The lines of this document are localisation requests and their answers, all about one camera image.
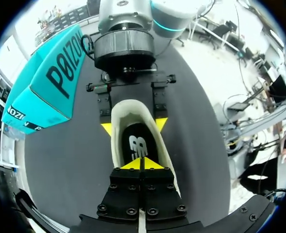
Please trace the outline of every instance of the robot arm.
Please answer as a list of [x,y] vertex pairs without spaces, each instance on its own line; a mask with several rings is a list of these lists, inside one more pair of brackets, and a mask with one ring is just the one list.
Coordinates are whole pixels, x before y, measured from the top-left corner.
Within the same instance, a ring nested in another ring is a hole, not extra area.
[[161,37],[179,37],[212,0],[102,0],[93,47],[95,67],[110,77],[150,69],[155,62],[153,28]]
[[192,19],[214,0],[102,0],[99,11],[101,34],[131,28],[150,30],[161,37],[179,37]]

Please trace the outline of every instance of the screw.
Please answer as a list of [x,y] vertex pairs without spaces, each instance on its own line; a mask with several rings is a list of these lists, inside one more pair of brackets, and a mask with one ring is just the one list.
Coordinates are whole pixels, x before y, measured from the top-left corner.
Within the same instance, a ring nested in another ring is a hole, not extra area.
[[136,187],[134,185],[130,185],[128,189],[129,190],[136,190]]
[[106,205],[98,205],[98,211],[105,212],[107,210]]
[[185,211],[186,211],[186,206],[185,206],[185,205],[179,205],[179,206],[177,207],[177,211],[179,211],[179,212],[185,212]]
[[174,189],[174,185],[171,183],[171,184],[168,184],[167,186],[168,189]]
[[112,183],[112,184],[110,185],[110,188],[111,188],[111,189],[116,189],[116,188],[117,188],[117,185]]
[[241,212],[241,213],[246,213],[246,212],[248,212],[248,208],[246,208],[245,206],[243,206],[243,207],[240,208],[240,212]]
[[254,222],[257,220],[257,216],[255,214],[250,215],[250,221]]
[[156,188],[153,185],[150,185],[147,189],[148,190],[155,190]]
[[147,214],[148,215],[151,215],[151,216],[155,216],[158,214],[158,209],[155,209],[155,208],[150,208],[148,211],[147,211]]
[[135,215],[137,213],[136,209],[129,208],[126,210],[127,215]]

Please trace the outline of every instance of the teal shoebox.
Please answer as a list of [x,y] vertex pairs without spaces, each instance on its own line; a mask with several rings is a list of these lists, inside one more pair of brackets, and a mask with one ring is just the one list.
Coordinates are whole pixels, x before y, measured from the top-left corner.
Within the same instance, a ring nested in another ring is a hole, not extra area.
[[26,134],[72,118],[76,86],[85,53],[79,25],[44,43],[15,82],[2,121]]

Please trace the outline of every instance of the computer monitor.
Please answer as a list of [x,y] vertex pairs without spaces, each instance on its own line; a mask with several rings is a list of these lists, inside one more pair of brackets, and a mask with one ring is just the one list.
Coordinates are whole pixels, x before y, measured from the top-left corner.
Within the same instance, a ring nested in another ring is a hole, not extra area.
[[233,32],[236,32],[236,31],[237,31],[238,26],[237,26],[236,24],[234,24],[232,21],[226,21],[225,24],[226,24],[228,27],[230,27]]
[[286,84],[281,75],[272,83],[269,89],[269,93],[276,103],[286,100]]

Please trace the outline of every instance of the new balance logo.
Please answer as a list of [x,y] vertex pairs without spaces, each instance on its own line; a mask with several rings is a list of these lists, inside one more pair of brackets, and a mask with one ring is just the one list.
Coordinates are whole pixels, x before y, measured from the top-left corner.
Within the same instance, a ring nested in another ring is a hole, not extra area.
[[148,155],[146,142],[142,137],[136,138],[135,136],[130,136],[129,144],[130,149],[134,151],[134,153],[131,155],[132,160],[135,160],[137,158],[143,158]]

